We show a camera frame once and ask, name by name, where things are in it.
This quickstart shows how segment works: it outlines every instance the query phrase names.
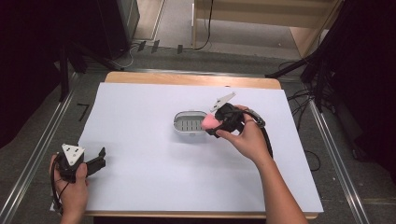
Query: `white paper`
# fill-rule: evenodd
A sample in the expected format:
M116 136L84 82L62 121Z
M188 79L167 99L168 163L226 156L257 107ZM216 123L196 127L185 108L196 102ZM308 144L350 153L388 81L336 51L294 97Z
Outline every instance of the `white paper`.
M181 111L209 113L235 92L266 122L274 158L304 212L322 212L318 192L282 90L102 83L79 145L85 160L106 148L106 167L89 177L87 211L262 212L262 183L252 161L208 134L182 136Z

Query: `pink object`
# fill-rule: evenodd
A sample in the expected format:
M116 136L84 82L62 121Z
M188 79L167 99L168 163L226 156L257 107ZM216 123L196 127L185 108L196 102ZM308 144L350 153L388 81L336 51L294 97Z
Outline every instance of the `pink object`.
M204 118L204 120L201 123L201 127L202 129L206 130L206 129L213 129L218 127L221 124L221 122L219 122L218 120L215 119L215 116L213 116L212 114L208 114L206 115L206 117Z

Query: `black handheld device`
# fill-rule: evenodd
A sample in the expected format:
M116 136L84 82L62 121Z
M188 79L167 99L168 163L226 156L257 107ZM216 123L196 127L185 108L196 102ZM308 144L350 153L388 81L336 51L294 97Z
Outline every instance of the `black handheld device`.
M77 168L84 162L84 148L69 146L66 144L63 144L62 148L64 150L58 152L55 160L51 165L51 170L50 170L50 183L52 187L52 199L54 203L54 209L60 215L62 215L64 212L62 204L60 202L61 195L70 183L76 183ZM102 150L99 152L97 158L86 162L88 169L87 176L93 175L94 173L98 172L100 169L106 166L105 155L106 155L106 149L103 147ZM67 184L62 189L59 196L58 193L56 192L56 186L55 186L55 181L59 181L59 180L55 180L55 176L54 176L55 169L57 169L60 173L61 179L59 180L63 180L67 182Z
M219 109L217 109L215 113L215 119L220 121L221 124L216 128L206 129L206 132L209 133L210 135L216 136L217 138L219 138L219 136L216 134L217 130L224 130L229 133L232 133L233 131L237 130L239 133L241 133L242 131L244 131L244 127L245 127L244 114L250 115L254 119L254 121L256 121L259 128L262 130L262 135L267 144L268 152L273 158L274 155L271 147L271 142L268 137L268 133L265 130L265 121L262 119L262 117L260 117L259 114L257 114L252 109L242 110L229 103L225 103Z

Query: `black cable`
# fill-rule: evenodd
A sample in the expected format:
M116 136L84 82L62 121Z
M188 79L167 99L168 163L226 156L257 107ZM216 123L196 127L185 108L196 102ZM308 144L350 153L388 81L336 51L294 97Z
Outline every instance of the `black cable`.
M304 152L311 153L312 155L314 155L314 156L317 158L317 160L318 160L318 167L317 167L316 169L311 169L311 168L309 168L309 170L310 170L311 172L318 171L318 170L320 169L320 166L321 166L320 157L319 157L317 154L315 154L314 152L309 151L309 150L304 150Z
M255 119L256 121L258 121L258 119L259 119L254 114L252 114L252 113L250 113L250 112L248 112L246 110L242 110L242 109L227 111L226 113L224 113L224 115L225 114L236 114L236 113L247 114L247 115L251 116L253 119ZM272 150L272 146L271 146L271 142L270 142L270 138L268 136L268 133L267 133L267 131L265 130L264 127L260 128L260 130L262 130L262 135L263 135L265 143L267 145L268 152L270 153L271 157L273 158L274 154L273 154L273 150Z
M304 90L300 90L300 91L297 91L297 92L295 92L292 96L289 96L287 99L288 99L288 101L290 101L290 100L294 100L294 102L298 105L297 107L301 107L301 104L298 102L298 100L296 100L296 98L297 97L300 97L300 95L296 95L298 92L301 92L301 91L307 91L306 89L304 89Z
M293 116L296 115L296 114L298 113L298 111L299 111L303 106L305 106L310 100L312 100L312 99L310 99L310 98L306 99L306 100L301 104L301 106L299 106L299 107L295 108L293 111L291 111L291 114L292 114Z
M208 29L206 27L206 6L205 6L205 0L203 0L202 3L204 5L204 27L205 27L206 33L208 34L209 31L208 31ZM209 44L210 44L210 47L207 50L210 50L212 48L212 42L210 42L210 40L209 40Z
M201 46L200 48L198 48L198 49L186 49L186 50L200 50L200 49L203 49L207 45L207 42L209 42L209 38L210 38L210 22L212 22L212 12L213 12L213 1L214 0L212 0L212 3L210 5L209 23L207 25L207 40L206 40L205 44L203 46Z
M294 99L299 98L301 96L306 96L306 95L311 95L311 94L312 94L312 92L305 92L305 93L301 93L301 94L298 94L298 95L292 95L292 96L288 97L288 101L294 100Z
M58 163L60 156L59 154L56 156L55 160L53 160L53 163L50 168L50 184L52 187L52 197L53 197L53 203L55 205L55 210L59 211L59 214L63 213L62 209L62 204L59 202L60 198L58 198L58 194L56 192L56 186L55 186L55 166Z
M280 70L280 67L281 67L283 64L287 64L287 63L297 63L297 61L290 61L290 62L280 63L280 64L277 66L277 70Z
M301 125L301 120L302 120L302 118L303 118L303 113L305 112L305 110L306 110L306 108L308 107L308 105L309 105L309 101L305 104L303 110L302 110L301 113L300 113L300 116L299 116L298 119L297 119L297 132L300 131L300 125Z
M319 46L320 46L320 39L321 39L321 34L319 35L319 38L318 38L318 46L317 46L317 49L318 49Z
M69 186L70 182L67 182L66 186L62 189L61 193L59 194L59 198L61 199L62 194L64 193L64 190Z
M291 99L295 99L295 98L297 98L298 96L301 96L301 95L297 95L297 93L300 93L300 92L302 92L302 91L306 91L305 93L302 93L302 95L307 95L308 93L310 93L310 91L307 90L307 89L303 89L303 90L297 91L297 92L295 92L292 96L287 97L287 98L288 98L288 101L291 100Z
M132 48L138 47L139 45L140 45L140 44L138 44L138 43L132 43L131 46L130 46L130 48L127 49L127 50L125 50L125 52L127 52L127 51L131 52L130 50L131 50ZM111 59L111 60L107 60L107 61L110 62L110 63L113 62L113 61L116 61L116 60L120 59L122 56L124 56L124 55L125 55L125 52L123 52L120 56L118 56L118 57L116 57L116 58L114 58L114 59Z

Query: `hand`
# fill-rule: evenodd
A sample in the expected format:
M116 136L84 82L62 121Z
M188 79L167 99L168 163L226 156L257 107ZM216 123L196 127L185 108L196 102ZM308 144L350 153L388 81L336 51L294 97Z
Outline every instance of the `hand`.
M236 105L235 107L247 110L248 108L243 105ZM265 143L264 136L262 135L262 130L257 126L253 118L244 114L245 118L245 128L244 131L239 135L233 135L229 132L223 130L217 130L216 134L224 139L227 139L233 144L238 151L245 157L251 159L256 164L262 159L271 157L267 144Z
M55 155L51 158L49 173L50 167L53 164L55 158ZM76 171L76 183L68 184L66 181L61 179L59 171L55 169L54 177L56 191L59 194L65 188L61 195L64 208L61 223L79 223L81 221L88 202L88 182L86 181L87 172L87 164L82 163Z

